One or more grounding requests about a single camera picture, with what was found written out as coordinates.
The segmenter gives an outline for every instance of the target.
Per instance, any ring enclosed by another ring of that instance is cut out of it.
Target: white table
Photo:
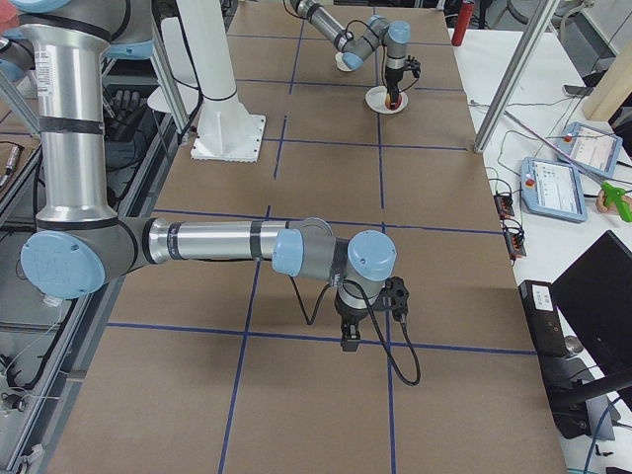
[[[496,93],[498,85],[505,73],[507,65],[514,53],[520,38],[518,32],[490,32],[470,30],[465,36],[461,47],[456,47],[454,53],[458,63],[461,79],[468,100],[479,104],[489,105]],[[542,38],[538,49],[533,55],[520,83],[515,90],[511,104],[552,104],[565,99],[562,92],[564,84],[582,85],[582,79],[573,63],[558,42],[555,35],[547,33]],[[568,114],[575,107],[577,99],[564,101],[556,105],[511,106],[510,112],[526,124],[532,126],[544,136],[560,135]],[[485,108],[471,108],[470,113],[474,126],[478,130]],[[562,114],[564,118],[557,124]],[[604,122],[587,121],[582,113],[582,106],[576,108],[569,122],[580,121],[592,124],[597,128],[608,129]],[[519,188],[518,177],[501,167],[497,157],[501,152],[501,143],[509,130],[517,130],[528,134],[509,118],[503,118],[497,128],[490,145],[485,150],[485,165],[498,171],[499,177],[507,181],[516,191]],[[515,133],[507,135],[503,147],[501,161],[509,168],[519,172],[522,159],[534,156],[540,148],[540,142],[528,140]],[[553,159],[554,154],[543,148],[537,155],[542,158]],[[630,162],[627,154],[622,151],[620,161]],[[493,170],[488,170],[490,177],[496,177]],[[632,170],[617,167],[614,178],[632,182]],[[598,186],[582,177],[584,193],[596,195]],[[630,189],[628,185],[619,185]],[[516,261],[513,267],[516,283],[525,279],[541,279],[553,281],[567,267],[569,267],[603,232],[610,229],[630,248],[632,248],[632,223],[623,222],[616,214],[600,214],[596,211],[594,199],[588,199],[589,219],[587,222],[576,224],[549,217],[542,217],[524,212],[522,225],[525,231],[525,249],[527,257]],[[572,330],[563,321],[565,334],[572,334]],[[587,354],[582,354],[585,364],[594,365],[594,361]],[[602,376],[598,369],[591,370],[595,377]],[[630,424],[632,414],[623,403],[616,405],[621,412],[622,422]],[[607,458],[593,456],[591,471],[605,472],[605,466],[617,466],[632,471],[632,432],[615,429],[617,441],[599,442],[601,450],[611,450],[615,454]],[[567,466],[584,468],[586,454],[590,446],[590,439],[581,436],[573,440],[560,437],[564,449]]]

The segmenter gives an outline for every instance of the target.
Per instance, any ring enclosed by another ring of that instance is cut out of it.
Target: red bottle
[[[454,29],[454,34],[452,35],[453,46],[461,46],[463,43],[465,31],[472,19],[472,13],[474,13],[474,0],[463,0],[463,3],[461,3],[461,9],[458,12],[456,28]]]

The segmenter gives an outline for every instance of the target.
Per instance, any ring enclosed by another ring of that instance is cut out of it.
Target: white pillar base
[[[191,156],[197,160],[256,162],[264,139],[265,116],[251,116],[237,97],[221,106],[205,101]]]

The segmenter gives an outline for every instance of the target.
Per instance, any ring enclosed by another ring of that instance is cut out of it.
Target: white pillar
[[[257,161],[266,118],[239,102],[219,0],[178,0],[204,104],[192,156]]]

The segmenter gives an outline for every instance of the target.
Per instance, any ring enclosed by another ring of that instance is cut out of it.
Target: white plate
[[[399,106],[399,109],[395,111],[386,109],[386,105],[384,104],[384,101],[386,101],[386,88],[384,86],[369,89],[364,99],[366,100],[366,104],[379,114],[391,115],[399,114],[408,106],[408,96],[406,93],[400,92],[400,95],[402,96],[402,104]]]

